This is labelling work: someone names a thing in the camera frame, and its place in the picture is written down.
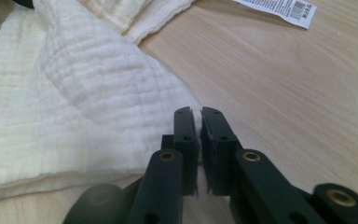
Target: light wood surface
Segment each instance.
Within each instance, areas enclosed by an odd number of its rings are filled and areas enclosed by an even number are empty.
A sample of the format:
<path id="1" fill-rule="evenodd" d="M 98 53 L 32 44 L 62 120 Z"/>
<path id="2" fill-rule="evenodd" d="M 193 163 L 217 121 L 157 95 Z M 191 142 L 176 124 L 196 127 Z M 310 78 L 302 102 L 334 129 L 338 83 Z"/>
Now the light wood surface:
<path id="1" fill-rule="evenodd" d="M 230 0 L 199 0 L 140 47 L 293 185 L 358 192 L 358 1 L 310 2 L 318 10 L 305 30 Z M 0 23 L 11 8 L 0 1 Z M 62 223 L 85 189 L 1 200 L 0 223 Z M 184 223 L 233 221 L 226 199 L 201 196 L 185 198 Z"/>

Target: towel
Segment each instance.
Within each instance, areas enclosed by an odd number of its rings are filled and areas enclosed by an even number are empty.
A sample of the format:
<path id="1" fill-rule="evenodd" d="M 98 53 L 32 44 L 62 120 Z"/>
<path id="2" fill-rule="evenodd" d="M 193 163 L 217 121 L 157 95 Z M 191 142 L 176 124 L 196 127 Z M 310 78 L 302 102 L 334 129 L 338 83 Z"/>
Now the towel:
<path id="1" fill-rule="evenodd" d="M 191 0 L 34 0 L 0 29 L 0 199 L 141 173 L 200 108 L 136 44 Z"/>

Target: cream fabric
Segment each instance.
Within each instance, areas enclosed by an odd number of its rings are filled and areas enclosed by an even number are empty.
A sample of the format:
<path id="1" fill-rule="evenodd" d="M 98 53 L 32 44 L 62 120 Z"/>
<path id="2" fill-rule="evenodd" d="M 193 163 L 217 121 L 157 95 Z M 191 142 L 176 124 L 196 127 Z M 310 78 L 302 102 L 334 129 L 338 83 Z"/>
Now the cream fabric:
<path id="1" fill-rule="evenodd" d="M 132 43 L 190 1 L 128 2 L 34 0 L 35 10 L 16 7 L 3 23 L 0 199 L 142 172 L 172 133 L 173 111 L 199 108 Z"/>

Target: folded cloth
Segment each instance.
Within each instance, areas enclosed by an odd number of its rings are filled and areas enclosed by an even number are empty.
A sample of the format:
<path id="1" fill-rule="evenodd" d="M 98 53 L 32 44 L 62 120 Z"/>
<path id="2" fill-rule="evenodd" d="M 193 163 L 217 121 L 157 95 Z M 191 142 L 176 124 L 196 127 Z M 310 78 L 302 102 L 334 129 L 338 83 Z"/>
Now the folded cloth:
<path id="1" fill-rule="evenodd" d="M 161 135 L 172 133 L 173 111 L 199 104 L 133 42 L 190 3 L 15 7 L 0 30 L 0 199 L 145 169 Z"/>

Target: white label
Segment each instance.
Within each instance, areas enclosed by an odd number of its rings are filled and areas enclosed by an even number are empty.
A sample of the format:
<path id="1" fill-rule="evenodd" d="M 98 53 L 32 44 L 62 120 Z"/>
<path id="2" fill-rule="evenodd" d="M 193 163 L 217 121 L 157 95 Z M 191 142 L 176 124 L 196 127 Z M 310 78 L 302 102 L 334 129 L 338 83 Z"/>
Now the white label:
<path id="1" fill-rule="evenodd" d="M 282 19 L 304 28 L 310 28 L 316 6 L 302 0 L 234 0 L 247 7 L 280 16 Z"/>

